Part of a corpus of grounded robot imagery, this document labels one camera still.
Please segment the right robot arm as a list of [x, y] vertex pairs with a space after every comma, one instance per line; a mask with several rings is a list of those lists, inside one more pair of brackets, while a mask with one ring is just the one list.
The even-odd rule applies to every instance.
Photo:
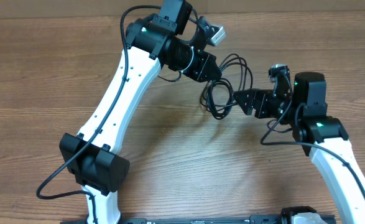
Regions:
[[273, 89], [237, 91], [234, 99], [247, 115], [290, 125], [291, 145], [302, 146], [320, 172], [341, 221], [365, 223], [365, 177], [342, 122], [327, 114], [324, 75], [300, 72], [290, 82], [288, 74], [278, 73], [270, 79]]

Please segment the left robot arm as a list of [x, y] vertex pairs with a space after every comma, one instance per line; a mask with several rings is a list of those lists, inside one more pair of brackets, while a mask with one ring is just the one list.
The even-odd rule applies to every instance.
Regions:
[[126, 129], [146, 89], [164, 66], [196, 82], [221, 77], [216, 57], [205, 51], [225, 37], [224, 27], [205, 17], [190, 40], [180, 39], [193, 14], [186, 1], [164, 1], [154, 13], [121, 26], [123, 50], [116, 73], [89, 120], [59, 148], [69, 173], [86, 196], [86, 223], [119, 223], [118, 189], [130, 163], [119, 152]]

